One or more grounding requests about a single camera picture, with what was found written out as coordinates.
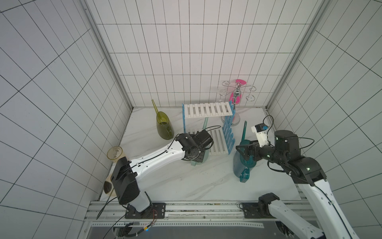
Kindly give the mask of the light green watering can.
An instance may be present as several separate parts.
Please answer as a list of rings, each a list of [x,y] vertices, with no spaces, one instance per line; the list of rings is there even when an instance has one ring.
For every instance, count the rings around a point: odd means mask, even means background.
[[[209,118],[205,118],[203,129],[207,128],[208,120],[209,120]],[[209,157],[209,150],[207,149],[207,150],[202,151],[200,153],[200,155],[197,158],[197,161],[191,161],[191,165],[196,166],[198,164],[202,164],[208,159],[208,157]]]

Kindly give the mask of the dark teal watering can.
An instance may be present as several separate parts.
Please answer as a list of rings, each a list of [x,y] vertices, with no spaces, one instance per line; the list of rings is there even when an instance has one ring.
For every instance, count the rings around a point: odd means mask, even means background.
[[[246,128],[247,128],[247,121],[244,122],[242,138],[239,145],[250,144],[251,142],[253,142],[248,139],[245,139]],[[244,162],[240,160],[239,156],[240,154],[236,151],[234,155],[234,160],[233,160],[233,171],[236,177],[239,178],[240,182],[245,183],[250,178],[250,171],[252,170],[253,167],[256,166],[256,161],[250,160],[250,161]]]

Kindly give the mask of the olive green watering can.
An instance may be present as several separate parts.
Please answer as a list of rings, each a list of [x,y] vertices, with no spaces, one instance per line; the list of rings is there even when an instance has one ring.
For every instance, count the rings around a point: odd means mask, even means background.
[[[156,126],[157,126],[158,134],[163,139],[166,139],[166,140],[173,139],[174,130],[170,122],[170,119],[164,112],[158,110],[153,99],[152,99],[152,104],[156,112]]]

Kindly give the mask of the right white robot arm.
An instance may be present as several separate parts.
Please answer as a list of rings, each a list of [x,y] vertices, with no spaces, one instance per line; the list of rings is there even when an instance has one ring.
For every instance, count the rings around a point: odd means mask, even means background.
[[[358,238],[339,207],[320,164],[301,154],[298,136],[290,130],[278,130],[274,136],[273,146],[261,144],[261,140],[257,139],[246,145],[238,145],[236,149],[245,160],[263,159],[279,165],[305,195],[321,228],[314,227],[292,211],[274,193],[259,197],[258,214],[263,218],[279,220],[300,239]]]

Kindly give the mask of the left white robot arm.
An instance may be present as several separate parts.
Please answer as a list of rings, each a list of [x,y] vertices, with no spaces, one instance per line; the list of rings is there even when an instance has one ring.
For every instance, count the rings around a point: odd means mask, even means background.
[[[139,189],[138,182],[172,162],[203,159],[213,144],[211,135],[203,129],[192,135],[178,134],[170,144],[139,159],[119,159],[110,178],[119,204],[126,205],[128,212],[148,217],[154,206],[148,194]]]

